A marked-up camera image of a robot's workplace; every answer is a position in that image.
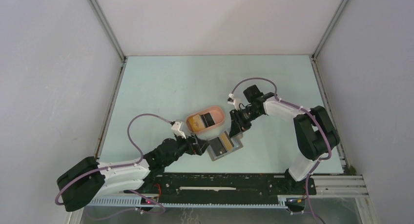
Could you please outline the pink oval tray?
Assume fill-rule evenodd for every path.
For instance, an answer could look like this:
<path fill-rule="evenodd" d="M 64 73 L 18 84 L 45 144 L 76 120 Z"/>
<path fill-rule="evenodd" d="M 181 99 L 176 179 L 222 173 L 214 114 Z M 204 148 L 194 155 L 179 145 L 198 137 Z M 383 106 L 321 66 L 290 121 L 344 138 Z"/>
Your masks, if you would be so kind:
<path fill-rule="evenodd" d="M 211 115 L 213 116 L 214 121 L 215 121 L 215 125 L 213 125 L 213 126 L 211 126 L 211 127 L 208 127 L 208 128 L 205 128 L 205 129 L 203 129 L 203 130 L 201 130 L 201 131 L 199 131 L 199 132 L 193 132 L 193 131 L 192 131 L 192 129 L 191 129 L 191 126 L 190 126 L 190 124 L 189 124 L 189 122 L 188 122 L 188 119 L 189 119 L 190 117 L 194 116 L 194 115 L 203 115 L 203 114 L 205 114 L 205 113 L 207 113 L 207 112 L 210 112 L 210 113 L 211 113 Z M 188 129 L 189 129 L 189 131 L 190 131 L 191 133 L 195 133 L 195 134 L 203 134 L 203 133 L 207 133 L 207 132 L 212 131 L 212 130 L 219 129 L 221 126 L 223 126 L 223 125 L 224 125 L 224 123 L 225 123 L 225 118 L 226 118 L 226 116 L 225 116 L 225 114 L 224 114 L 223 109 L 222 109 L 221 107 L 217 106 L 217 105 L 214 105 L 214 106 L 210 106 L 210 107 L 208 107 L 208 108 L 206 108 L 206 109 L 204 109 L 204 110 L 201 110 L 201 111 L 198 111 L 198 112 L 196 112 L 196 113 L 190 114 L 190 115 L 186 118 L 185 123 L 186 123 L 186 126 L 188 127 Z"/>

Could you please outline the right controller board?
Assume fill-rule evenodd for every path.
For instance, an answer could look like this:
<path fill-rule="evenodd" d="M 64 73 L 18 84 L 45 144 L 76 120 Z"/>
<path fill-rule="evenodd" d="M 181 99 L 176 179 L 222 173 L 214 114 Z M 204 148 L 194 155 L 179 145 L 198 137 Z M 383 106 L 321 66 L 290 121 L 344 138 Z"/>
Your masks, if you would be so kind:
<path fill-rule="evenodd" d="M 304 206 L 306 204 L 306 199 L 287 199 L 286 206 L 295 205 L 295 206 Z"/>

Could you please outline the yellow credit card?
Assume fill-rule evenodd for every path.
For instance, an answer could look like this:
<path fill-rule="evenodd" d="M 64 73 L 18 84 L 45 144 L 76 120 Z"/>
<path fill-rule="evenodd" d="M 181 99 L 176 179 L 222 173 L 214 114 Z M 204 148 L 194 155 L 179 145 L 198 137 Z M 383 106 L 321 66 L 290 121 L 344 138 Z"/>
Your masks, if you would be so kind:
<path fill-rule="evenodd" d="M 188 119 L 188 122 L 191 126 L 193 132 L 199 132 L 205 129 L 204 121 L 201 115 L 194 115 Z"/>

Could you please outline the grey card holder wallet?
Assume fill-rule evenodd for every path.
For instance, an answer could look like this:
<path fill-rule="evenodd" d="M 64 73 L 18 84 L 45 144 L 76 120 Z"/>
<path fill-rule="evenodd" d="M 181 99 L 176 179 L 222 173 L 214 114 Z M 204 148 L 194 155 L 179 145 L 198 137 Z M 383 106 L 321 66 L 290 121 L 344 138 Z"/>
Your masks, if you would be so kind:
<path fill-rule="evenodd" d="M 207 152 L 208 152 L 208 154 L 209 154 L 209 156 L 210 156 L 210 158 L 211 158 L 212 161 L 216 161 L 216 160 L 218 160 L 220 158 L 223 158 L 223 157 L 225 157 L 225 156 L 227 156 L 227 155 L 235 152 L 236 150 L 239 150 L 239 149 L 243 148 L 243 144 L 241 143 L 240 138 L 238 136 L 237 137 L 234 137 L 234 138 L 230 138 L 228 136 L 228 132 L 227 131 L 224 131 L 217 138 L 219 138 L 222 141 L 222 143 L 225 146 L 227 152 L 225 154 L 217 157 L 216 159 L 213 159 L 212 156 L 211 156 L 211 147 L 209 146 L 207 148 Z"/>

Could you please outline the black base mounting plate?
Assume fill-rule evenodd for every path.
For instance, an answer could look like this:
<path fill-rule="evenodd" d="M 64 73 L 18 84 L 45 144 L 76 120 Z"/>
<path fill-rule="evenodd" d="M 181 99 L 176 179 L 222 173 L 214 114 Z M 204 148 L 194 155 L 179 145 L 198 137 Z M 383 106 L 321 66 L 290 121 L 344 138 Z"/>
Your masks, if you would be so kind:
<path fill-rule="evenodd" d="M 160 195 L 162 204 L 278 205 L 280 197 L 316 195 L 312 178 L 296 182 L 274 173 L 163 173 L 145 179 L 140 194 Z"/>

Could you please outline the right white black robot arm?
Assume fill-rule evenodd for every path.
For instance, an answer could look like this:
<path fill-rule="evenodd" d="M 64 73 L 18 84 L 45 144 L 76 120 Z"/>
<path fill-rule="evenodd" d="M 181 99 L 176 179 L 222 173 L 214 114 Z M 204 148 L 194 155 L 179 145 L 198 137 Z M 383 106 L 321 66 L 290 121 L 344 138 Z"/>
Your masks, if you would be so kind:
<path fill-rule="evenodd" d="M 274 93 L 261 92 L 256 85 L 243 91 L 248 104 L 243 105 L 231 92 L 228 103 L 234 106 L 230 111 L 231 138 L 238 136 L 252 126 L 260 116 L 278 116 L 294 126 L 300 153 L 285 172 L 284 188 L 291 194 L 298 193 L 304 186 L 303 180 L 315 170 L 315 165 L 332 156 L 340 138 L 326 109 L 322 106 L 304 108 L 282 100 Z"/>

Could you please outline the left controller board red led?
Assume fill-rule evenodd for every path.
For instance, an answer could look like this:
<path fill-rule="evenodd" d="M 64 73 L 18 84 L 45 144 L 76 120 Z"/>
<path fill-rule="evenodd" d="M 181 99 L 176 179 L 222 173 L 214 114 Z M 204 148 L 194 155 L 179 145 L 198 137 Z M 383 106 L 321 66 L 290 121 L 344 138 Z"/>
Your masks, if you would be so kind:
<path fill-rule="evenodd" d="M 150 197 L 149 199 L 141 198 L 141 205 L 155 205 L 155 203 L 158 201 L 158 197 Z"/>

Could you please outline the aluminium frame rail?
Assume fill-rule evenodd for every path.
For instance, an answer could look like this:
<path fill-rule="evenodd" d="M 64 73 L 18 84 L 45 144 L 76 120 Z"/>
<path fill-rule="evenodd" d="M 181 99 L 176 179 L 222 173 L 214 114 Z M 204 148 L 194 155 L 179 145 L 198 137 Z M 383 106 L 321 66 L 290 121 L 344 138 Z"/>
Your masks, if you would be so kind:
<path fill-rule="evenodd" d="M 180 197 L 185 192 L 237 192 L 255 196 L 302 195 L 366 195 L 365 182 L 360 176 L 317 175 L 294 182 L 280 174 L 184 174 L 165 173 L 155 178 L 161 197 Z"/>

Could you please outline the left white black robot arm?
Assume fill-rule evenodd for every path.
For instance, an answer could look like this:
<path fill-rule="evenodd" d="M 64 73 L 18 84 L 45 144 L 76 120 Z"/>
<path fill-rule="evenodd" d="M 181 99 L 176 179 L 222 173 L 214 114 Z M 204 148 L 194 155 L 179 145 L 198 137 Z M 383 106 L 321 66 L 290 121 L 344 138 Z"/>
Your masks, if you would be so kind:
<path fill-rule="evenodd" d="M 148 193 L 154 188 L 155 177 L 184 154 L 201 156 L 210 146 L 196 135 L 167 138 L 142 158 L 103 163 L 93 156 L 86 157 L 57 179 L 59 193 L 56 202 L 67 212 L 87 206 L 93 199 L 113 193 L 140 190 Z"/>

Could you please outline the black credit card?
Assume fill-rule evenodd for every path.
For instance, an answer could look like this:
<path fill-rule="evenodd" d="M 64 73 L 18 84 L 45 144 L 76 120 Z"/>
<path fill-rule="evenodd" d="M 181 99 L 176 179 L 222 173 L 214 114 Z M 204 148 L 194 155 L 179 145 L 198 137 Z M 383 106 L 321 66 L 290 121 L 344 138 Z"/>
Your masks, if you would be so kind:
<path fill-rule="evenodd" d="M 213 116 L 211 115 L 210 112 L 207 112 L 207 113 L 201 115 L 201 118 L 203 120 L 205 128 L 208 128 L 208 127 L 211 127 L 211 126 L 215 125 L 214 118 L 213 118 Z"/>

